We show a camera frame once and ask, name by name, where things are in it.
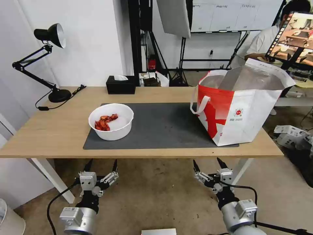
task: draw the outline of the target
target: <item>crayfish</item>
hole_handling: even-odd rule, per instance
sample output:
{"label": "crayfish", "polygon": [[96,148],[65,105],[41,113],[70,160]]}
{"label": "crayfish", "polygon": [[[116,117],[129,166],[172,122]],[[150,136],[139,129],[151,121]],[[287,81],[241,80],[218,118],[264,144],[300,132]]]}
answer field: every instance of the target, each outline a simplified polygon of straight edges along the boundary
{"label": "crayfish", "polygon": [[99,121],[95,121],[95,128],[99,131],[109,131],[110,127],[108,125],[108,122],[113,121],[117,118],[117,114],[112,114],[111,116],[101,116]]}

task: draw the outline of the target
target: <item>tissue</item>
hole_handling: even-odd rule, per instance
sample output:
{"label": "tissue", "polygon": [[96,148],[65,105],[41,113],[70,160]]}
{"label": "tissue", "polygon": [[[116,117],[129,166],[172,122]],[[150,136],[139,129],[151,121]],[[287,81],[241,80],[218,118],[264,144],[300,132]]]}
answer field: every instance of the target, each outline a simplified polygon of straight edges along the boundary
{"label": "tissue", "polygon": [[123,76],[123,75],[114,75],[114,80],[116,80],[116,81],[126,81],[126,80],[128,80],[128,78]]}

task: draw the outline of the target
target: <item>gray mat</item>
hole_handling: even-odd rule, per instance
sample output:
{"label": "gray mat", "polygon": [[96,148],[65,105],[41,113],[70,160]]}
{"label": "gray mat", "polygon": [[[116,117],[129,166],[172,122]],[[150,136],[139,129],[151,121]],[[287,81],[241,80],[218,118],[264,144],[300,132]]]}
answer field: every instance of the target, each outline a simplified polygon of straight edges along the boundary
{"label": "gray mat", "polygon": [[190,103],[126,103],[134,111],[130,133],[115,141],[102,140],[91,129],[84,149],[216,148]]}

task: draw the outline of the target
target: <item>shopping bag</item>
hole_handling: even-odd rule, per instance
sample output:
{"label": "shopping bag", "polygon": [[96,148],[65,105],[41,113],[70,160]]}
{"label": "shopping bag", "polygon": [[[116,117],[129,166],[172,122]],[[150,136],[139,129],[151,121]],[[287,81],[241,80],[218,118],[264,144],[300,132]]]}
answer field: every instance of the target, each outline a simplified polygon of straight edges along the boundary
{"label": "shopping bag", "polygon": [[208,72],[194,90],[190,110],[217,146],[251,142],[282,90],[293,85],[294,80],[284,70],[248,59],[242,67]]}

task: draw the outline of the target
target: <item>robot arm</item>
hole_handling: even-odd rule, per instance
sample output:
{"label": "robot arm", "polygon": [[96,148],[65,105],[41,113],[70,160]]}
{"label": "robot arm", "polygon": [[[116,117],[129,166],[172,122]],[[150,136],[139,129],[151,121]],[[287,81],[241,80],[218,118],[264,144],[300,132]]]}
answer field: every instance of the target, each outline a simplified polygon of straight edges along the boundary
{"label": "robot arm", "polygon": [[90,171],[79,173],[82,200],[76,207],[65,207],[60,214],[60,219],[65,224],[66,234],[94,234],[96,215],[99,212],[99,198],[116,182],[117,178],[117,160],[114,162],[112,172],[106,176],[97,176],[95,172]]}
{"label": "robot arm", "polygon": [[313,235],[304,229],[293,230],[257,222],[257,205],[251,199],[240,201],[237,197],[235,197],[235,194],[233,193],[233,187],[236,186],[233,185],[232,187],[231,185],[232,170],[230,170],[227,165],[219,158],[217,158],[217,160],[221,166],[221,169],[218,170],[216,174],[209,175],[201,172],[197,163],[195,160],[193,160],[195,171],[194,177],[203,183],[206,187],[211,188],[213,193],[216,194],[218,199],[218,208],[223,214],[224,224],[230,235],[266,235],[266,233],[264,233],[259,228],[252,227],[252,224],[291,234]]}

